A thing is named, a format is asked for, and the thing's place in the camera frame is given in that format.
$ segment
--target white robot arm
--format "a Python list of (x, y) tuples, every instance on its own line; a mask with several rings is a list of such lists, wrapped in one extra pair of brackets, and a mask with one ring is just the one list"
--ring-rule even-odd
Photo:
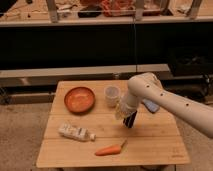
[(153, 73), (131, 77), (128, 91), (119, 102), (120, 115), (124, 118), (130, 116), (142, 99), (148, 99), (213, 138), (213, 108), (168, 92), (158, 86), (158, 81)]

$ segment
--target table top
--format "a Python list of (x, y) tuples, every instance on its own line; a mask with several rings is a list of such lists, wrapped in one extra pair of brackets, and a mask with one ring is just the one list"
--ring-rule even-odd
[[(104, 88), (116, 85), (124, 93), (127, 81), (62, 81), (59, 82), (49, 120), (37, 159), (38, 168), (98, 167), (131, 165), (168, 165), (189, 163), (189, 157), (173, 115), (163, 108), (151, 114), (141, 105), (134, 126), (125, 127), (116, 120), (114, 108), (104, 101)], [(78, 86), (90, 88), (95, 94), (95, 105), (84, 115), (70, 113), (65, 104), (66, 93)], [(62, 123), (87, 128), (96, 134), (94, 142), (78, 142), (58, 134)], [(127, 144), (121, 154), (95, 156), (103, 147)]]

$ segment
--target carrot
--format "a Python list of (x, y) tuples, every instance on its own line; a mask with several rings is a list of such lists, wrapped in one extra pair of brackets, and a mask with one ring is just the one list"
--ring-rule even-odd
[(126, 143), (126, 140), (122, 143), (122, 145), (115, 144), (109, 147), (102, 148), (95, 152), (96, 156), (106, 156), (106, 155), (112, 155), (112, 154), (120, 154), (121, 150)]

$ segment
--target floor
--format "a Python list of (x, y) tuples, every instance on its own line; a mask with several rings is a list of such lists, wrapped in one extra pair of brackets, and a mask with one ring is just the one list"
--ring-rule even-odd
[[(40, 171), (36, 168), (51, 103), (0, 105), (0, 171)], [(191, 163), (176, 166), (177, 171), (212, 171), (213, 142), (177, 119)], [(66, 171), (143, 171), (140, 167), (77, 168)], [(169, 166), (165, 171), (175, 170)]]

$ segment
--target orange bowl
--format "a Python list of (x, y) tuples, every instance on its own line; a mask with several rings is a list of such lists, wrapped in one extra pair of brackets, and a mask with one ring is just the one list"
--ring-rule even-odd
[(87, 87), (75, 87), (67, 92), (64, 103), (70, 112), (83, 113), (93, 107), (95, 95)]

